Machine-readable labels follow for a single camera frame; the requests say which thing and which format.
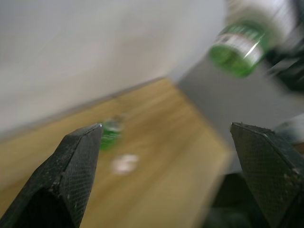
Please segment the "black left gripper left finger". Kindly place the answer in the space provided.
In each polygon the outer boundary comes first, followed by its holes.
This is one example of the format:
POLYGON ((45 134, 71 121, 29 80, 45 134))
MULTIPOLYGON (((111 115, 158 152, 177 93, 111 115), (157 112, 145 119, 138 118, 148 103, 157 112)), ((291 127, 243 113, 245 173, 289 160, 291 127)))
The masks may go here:
POLYGON ((0 219, 2 228, 78 228, 94 183, 100 123, 67 134, 0 219))

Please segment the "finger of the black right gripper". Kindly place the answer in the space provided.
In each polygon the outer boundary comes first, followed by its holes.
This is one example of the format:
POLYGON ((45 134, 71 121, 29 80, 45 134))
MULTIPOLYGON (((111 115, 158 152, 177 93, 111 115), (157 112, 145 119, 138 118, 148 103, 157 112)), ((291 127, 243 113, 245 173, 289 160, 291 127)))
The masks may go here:
POLYGON ((304 89, 304 45, 291 50, 273 49, 267 54, 269 73, 288 90, 304 89))
POLYGON ((298 24, 304 25, 304 0, 292 0, 298 24))

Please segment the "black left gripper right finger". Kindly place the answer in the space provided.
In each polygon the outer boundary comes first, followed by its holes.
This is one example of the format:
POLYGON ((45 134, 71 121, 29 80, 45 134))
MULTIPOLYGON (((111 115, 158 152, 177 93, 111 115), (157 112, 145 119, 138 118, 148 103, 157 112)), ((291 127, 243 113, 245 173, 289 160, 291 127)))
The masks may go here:
POLYGON ((304 226, 304 158, 272 130, 230 127, 245 181, 272 228, 304 226))

